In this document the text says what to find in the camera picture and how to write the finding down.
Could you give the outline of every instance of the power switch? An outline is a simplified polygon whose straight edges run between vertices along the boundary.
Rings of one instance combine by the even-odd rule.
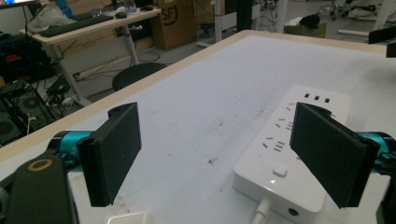
[[[277,164],[273,168],[273,173],[279,177],[285,177],[288,173],[288,169],[284,165]]]

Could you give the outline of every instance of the black stool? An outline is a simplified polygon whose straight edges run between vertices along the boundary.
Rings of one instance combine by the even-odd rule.
[[[119,91],[140,79],[160,71],[165,67],[166,65],[162,63],[140,63],[126,68],[116,74],[116,76],[113,78],[113,90]]]

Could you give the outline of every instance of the white power strip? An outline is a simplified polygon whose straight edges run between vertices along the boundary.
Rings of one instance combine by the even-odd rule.
[[[312,223],[321,210],[326,191],[290,148],[297,102],[317,105],[345,124],[351,97],[294,85],[234,167],[233,187],[296,223]]]

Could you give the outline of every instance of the desk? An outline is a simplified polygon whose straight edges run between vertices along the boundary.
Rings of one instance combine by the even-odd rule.
[[[81,224],[151,211],[162,224],[248,224],[257,203],[233,189],[233,168],[297,83],[352,97],[346,126],[396,136],[396,65],[385,47],[245,31],[0,148],[0,179],[64,130],[96,130],[115,105],[138,102],[142,150],[115,204],[92,208],[70,174]],[[326,198],[320,224],[374,224],[388,179],[371,175],[360,208]],[[271,212],[270,224],[290,224]]]
[[[117,27],[122,27],[122,32],[123,32],[123,38],[125,41],[125,46],[127,50],[129,51],[129,54],[131,55],[131,59],[133,64],[138,64],[138,59],[136,56],[136,52],[134,51],[134,42],[131,38],[131,34],[129,32],[128,24],[136,22],[136,21],[142,21],[151,17],[155,17],[157,14],[161,12],[160,9],[155,8],[152,11],[138,11],[134,14],[129,14],[126,19],[113,19],[111,21],[105,21],[101,22],[99,24],[95,24],[89,27],[85,27],[82,29],[78,29],[76,31],[68,32],[63,35],[56,35],[53,37],[44,37],[41,35],[32,35],[32,38],[44,45],[50,46],[53,54],[56,57],[56,60],[58,60],[59,65],[62,67],[64,71],[64,77],[66,78],[67,82],[70,84],[70,87],[72,88],[73,92],[76,94],[75,96],[75,101],[82,106],[89,105],[91,102],[88,101],[81,93],[80,89],[78,88],[76,81],[73,78],[73,72],[70,71],[69,69],[69,64],[65,59],[64,56],[61,54],[61,52],[58,49],[58,45],[65,42],[65,41],[70,41],[73,39],[78,39],[80,37],[83,37],[85,35],[92,35],[94,33],[104,31],[104,30],[109,30],[109,29],[114,29]],[[75,59],[80,60],[81,57],[84,56],[74,56]]]

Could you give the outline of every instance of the white cable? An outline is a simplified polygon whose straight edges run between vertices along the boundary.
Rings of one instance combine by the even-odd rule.
[[[253,219],[252,224],[264,224],[267,219],[268,212],[271,209],[273,201],[268,197],[263,196],[262,201],[259,203],[256,209],[256,215]]]

